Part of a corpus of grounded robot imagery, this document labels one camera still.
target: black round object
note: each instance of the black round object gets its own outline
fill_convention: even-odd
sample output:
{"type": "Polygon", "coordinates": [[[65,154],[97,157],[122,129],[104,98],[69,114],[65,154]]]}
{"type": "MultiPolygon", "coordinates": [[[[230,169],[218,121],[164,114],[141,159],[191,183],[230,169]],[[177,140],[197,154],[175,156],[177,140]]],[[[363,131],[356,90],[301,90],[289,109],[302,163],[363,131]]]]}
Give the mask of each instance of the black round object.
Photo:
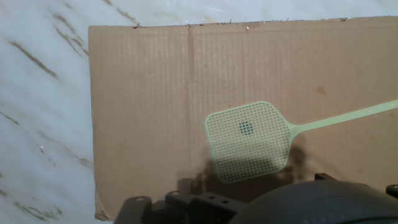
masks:
{"type": "Polygon", "coordinates": [[[397,223],[398,200],[336,180],[292,184],[255,199],[229,224],[397,223]]]}

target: stain on cardboard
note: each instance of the stain on cardboard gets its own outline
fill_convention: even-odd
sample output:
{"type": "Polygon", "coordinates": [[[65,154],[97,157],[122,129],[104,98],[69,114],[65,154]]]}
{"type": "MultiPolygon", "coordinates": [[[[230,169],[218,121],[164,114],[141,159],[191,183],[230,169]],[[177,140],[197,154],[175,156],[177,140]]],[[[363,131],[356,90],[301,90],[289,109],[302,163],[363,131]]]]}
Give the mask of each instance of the stain on cardboard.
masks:
{"type": "Polygon", "coordinates": [[[317,93],[325,95],[326,96],[326,91],[324,86],[320,86],[317,88],[317,93]]]}

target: black plastic object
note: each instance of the black plastic object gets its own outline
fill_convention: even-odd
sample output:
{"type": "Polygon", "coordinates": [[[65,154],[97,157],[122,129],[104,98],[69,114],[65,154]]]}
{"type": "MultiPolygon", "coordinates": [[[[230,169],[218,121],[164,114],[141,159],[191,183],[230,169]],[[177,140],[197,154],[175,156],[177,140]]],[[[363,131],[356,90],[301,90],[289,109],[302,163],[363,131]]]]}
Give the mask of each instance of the black plastic object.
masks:
{"type": "Polygon", "coordinates": [[[398,185],[388,185],[386,187],[386,194],[398,199],[398,185]]]}
{"type": "Polygon", "coordinates": [[[230,224],[398,222],[398,200],[370,187],[322,180],[288,185],[250,203],[230,224]]]}
{"type": "Polygon", "coordinates": [[[152,204],[149,197],[125,201],[115,224],[387,224],[398,223],[398,188],[382,194],[366,185],[315,174],[314,182],[275,189],[245,204],[205,193],[193,195],[192,179],[152,204]]]}

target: cardboard edge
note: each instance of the cardboard edge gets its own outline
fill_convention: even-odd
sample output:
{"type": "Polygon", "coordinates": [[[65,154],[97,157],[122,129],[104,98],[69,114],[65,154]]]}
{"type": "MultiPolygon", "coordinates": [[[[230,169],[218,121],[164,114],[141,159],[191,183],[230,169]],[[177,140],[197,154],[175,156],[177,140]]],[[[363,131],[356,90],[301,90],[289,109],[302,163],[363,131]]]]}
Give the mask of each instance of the cardboard edge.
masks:
{"type": "MultiPolygon", "coordinates": [[[[155,27],[204,27],[204,26],[219,26],[219,25],[226,25],[226,24],[234,24],[234,25],[241,25],[241,26],[246,26],[250,24],[256,24],[256,25],[262,25],[262,24],[268,24],[268,23],[276,23],[276,22],[318,22],[318,21],[331,21],[331,22],[346,22],[346,21],[353,21],[353,20],[368,20],[372,18],[378,18],[378,19],[389,19],[397,16],[373,16],[373,17],[353,17],[353,18],[330,18],[330,19],[315,19],[315,20],[289,20],[287,18],[286,20],[271,20],[271,21],[252,21],[252,22],[233,22],[232,20],[229,20],[229,22],[212,22],[212,23],[206,23],[206,24],[180,24],[180,25],[172,25],[172,26],[141,26],[140,23],[136,26],[130,26],[133,29],[145,29],[145,28],[155,28],[155,27]]],[[[89,33],[90,29],[94,29],[92,27],[114,27],[114,26],[89,26],[89,33]]]]}
{"type": "Polygon", "coordinates": [[[101,201],[99,193],[95,190],[95,219],[101,221],[110,221],[110,218],[106,215],[104,204],[101,201]]]}

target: cardboard sheet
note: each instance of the cardboard sheet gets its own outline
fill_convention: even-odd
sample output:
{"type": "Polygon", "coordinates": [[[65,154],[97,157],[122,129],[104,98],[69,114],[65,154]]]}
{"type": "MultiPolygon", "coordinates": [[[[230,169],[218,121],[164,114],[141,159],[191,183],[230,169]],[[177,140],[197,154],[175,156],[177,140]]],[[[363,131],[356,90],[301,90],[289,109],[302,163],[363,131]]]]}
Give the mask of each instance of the cardboard sheet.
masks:
{"type": "Polygon", "coordinates": [[[398,110],[302,133],[283,171],[234,184],[216,179],[202,128],[256,101],[304,124],[398,99],[397,40],[398,17],[90,27],[96,218],[185,177],[244,202],[316,172],[398,183],[398,110]]]}

